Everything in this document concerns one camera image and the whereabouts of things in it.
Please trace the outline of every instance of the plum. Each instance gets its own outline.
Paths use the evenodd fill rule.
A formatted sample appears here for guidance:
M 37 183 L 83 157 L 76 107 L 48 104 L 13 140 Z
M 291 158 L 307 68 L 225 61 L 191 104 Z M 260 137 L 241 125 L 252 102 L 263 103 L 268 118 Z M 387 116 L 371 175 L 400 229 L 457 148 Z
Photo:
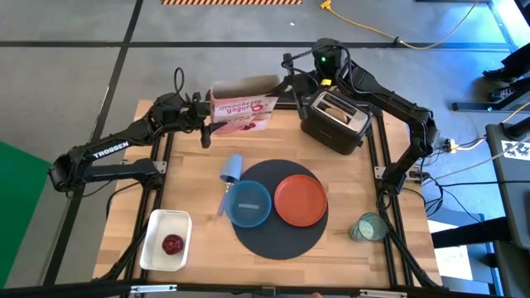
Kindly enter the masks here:
M 164 241 L 162 241 L 162 249 L 168 255 L 179 253 L 182 251 L 182 249 L 184 249 L 184 240 L 179 235 L 167 235 L 164 238 Z

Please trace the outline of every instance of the wooden table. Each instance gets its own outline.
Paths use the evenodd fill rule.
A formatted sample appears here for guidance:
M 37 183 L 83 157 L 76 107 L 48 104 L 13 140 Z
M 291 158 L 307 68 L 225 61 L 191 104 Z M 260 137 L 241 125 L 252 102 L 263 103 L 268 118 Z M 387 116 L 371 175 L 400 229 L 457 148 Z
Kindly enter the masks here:
M 151 105 L 152 101 L 141 100 L 135 119 L 140 118 Z M 384 120 L 391 157 L 395 161 L 408 146 L 407 130 L 403 123 L 388 114 L 384 115 Z M 377 134 L 376 143 L 379 164 L 382 165 L 383 155 Z M 125 157 L 130 161 L 145 158 L 150 150 L 150 147 L 130 147 Z M 217 217 L 217 208 L 225 189 L 219 172 L 232 153 L 243 156 L 244 170 L 260 161 L 288 159 L 307 167 L 318 177 L 325 187 L 330 210 L 324 234 L 310 251 L 286 261 L 259 257 L 239 242 L 226 216 Z M 133 182 L 121 180 L 117 188 Z M 410 182 L 406 187 L 419 190 Z M 142 188 L 136 186 L 114 197 L 94 277 L 106 273 L 130 243 L 141 193 Z M 362 214 L 377 213 L 375 199 L 368 142 L 350 156 L 342 156 L 302 132 L 296 111 L 275 110 L 264 131 L 214 136 L 209 149 L 201 148 L 199 132 L 178 132 L 172 147 L 161 208 L 185 210 L 190 214 L 193 230 L 188 262 L 178 272 L 149 272 L 148 280 L 389 288 L 383 244 L 353 242 L 347 234 L 349 227 Z M 433 281 L 441 284 L 422 199 L 404 190 L 399 195 L 399 202 L 408 248 Z M 398 281 L 404 284 L 401 259 L 396 248 L 393 248 L 393 256 Z M 139 271 L 136 263 L 135 276 Z

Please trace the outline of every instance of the gray floor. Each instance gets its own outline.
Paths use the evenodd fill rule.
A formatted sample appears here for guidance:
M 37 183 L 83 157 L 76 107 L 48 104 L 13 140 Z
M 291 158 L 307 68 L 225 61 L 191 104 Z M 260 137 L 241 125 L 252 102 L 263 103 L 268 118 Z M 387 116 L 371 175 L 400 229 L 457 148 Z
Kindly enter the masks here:
M 44 4 L 4 0 L 0 2 L 0 40 L 121 41 L 134 3 L 134 0 L 48 0 Z M 463 3 L 413 0 L 334 0 L 332 4 L 346 17 L 410 42 L 437 41 L 470 7 Z M 301 6 L 290 7 L 162 7 L 157 0 L 146 0 L 133 40 L 314 41 L 328 36 L 349 42 L 388 41 L 384 36 L 332 17 L 319 5 L 319 0 L 305 0 Z M 525 38 L 530 35 L 524 35 L 526 26 L 517 22 L 510 26 L 515 28 L 514 40 L 519 45 L 528 42 Z M 504 43 L 492 14 L 482 4 L 448 41 Z M 284 75 L 279 67 L 282 54 L 302 50 L 305 49 L 131 49 L 104 134 L 123 129 L 131 121 L 139 99 L 154 99 L 171 92 L 171 75 L 177 66 L 185 70 L 185 91 L 204 92 L 216 80 Z M 88 141 L 117 53 L 117 49 L 0 48 L 2 141 L 48 161 L 73 145 Z M 444 137 L 468 142 L 484 134 L 486 124 L 497 123 L 507 116 L 449 110 L 454 101 L 485 100 L 484 96 L 495 86 L 480 79 L 481 72 L 500 67 L 500 60 L 508 54 L 505 50 L 355 49 L 351 54 L 381 84 L 431 108 Z M 299 66 L 309 69 L 311 61 L 303 60 Z M 523 117 L 526 115 L 518 115 L 514 120 Z M 427 170 L 438 176 L 488 157 L 489 150 L 483 144 L 456 156 L 440 156 Z M 119 158 L 113 156 L 106 162 Z M 445 181 L 493 179 L 493 167 L 486 164 Z M 110 186 L 83 201 L 58 282 L 87 281 L 92 276 L 104 230 L 104 205 L 112 189 Z M 495 185 L 453 191 L 471 212 L 483 213 L 486 218 L 504 214 Z M 424 188 L 428 199 L 436 198 L 436 192 L 431 185 Z M 46 185 L 7 286 L 29 286 L 41 281 L 65 201 L 62 194 Z M 446 199 L 445 208 L 460 210 L 451 199 Z M 32 244 L 36 239 L 42 243 L 39 253 L 35 253 Z

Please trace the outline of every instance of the black round placemat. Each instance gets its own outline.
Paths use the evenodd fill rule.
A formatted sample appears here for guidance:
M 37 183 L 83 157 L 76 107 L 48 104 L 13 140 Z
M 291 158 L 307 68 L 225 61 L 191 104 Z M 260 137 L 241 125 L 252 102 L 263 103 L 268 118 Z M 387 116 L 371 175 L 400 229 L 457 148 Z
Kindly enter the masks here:
M 315 245 L 328 222 L 328 208 L 318 222 L 305 228 L 291 226 L 280 217 L 274 207 L 274 192 L 280 182 L 290 175 L 308 175 L 318 181 L 304 166 L 284 160 L 260 162 L 241 175 L 241 180 L 261 183 L 272 198 L 271 213 L 262 224 L 255 228 L 240 228 L 233 224 L 239 241 L 259 256 L 276 260 L 298 257 Z

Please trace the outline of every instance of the orange warning stripe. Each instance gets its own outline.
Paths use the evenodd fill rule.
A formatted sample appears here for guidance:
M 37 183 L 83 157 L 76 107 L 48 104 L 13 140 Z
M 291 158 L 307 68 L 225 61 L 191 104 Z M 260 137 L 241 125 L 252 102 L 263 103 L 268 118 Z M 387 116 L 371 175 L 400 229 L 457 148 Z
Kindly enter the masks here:
M 162 5 L 300 5 L 302 0 L 160 0 Z

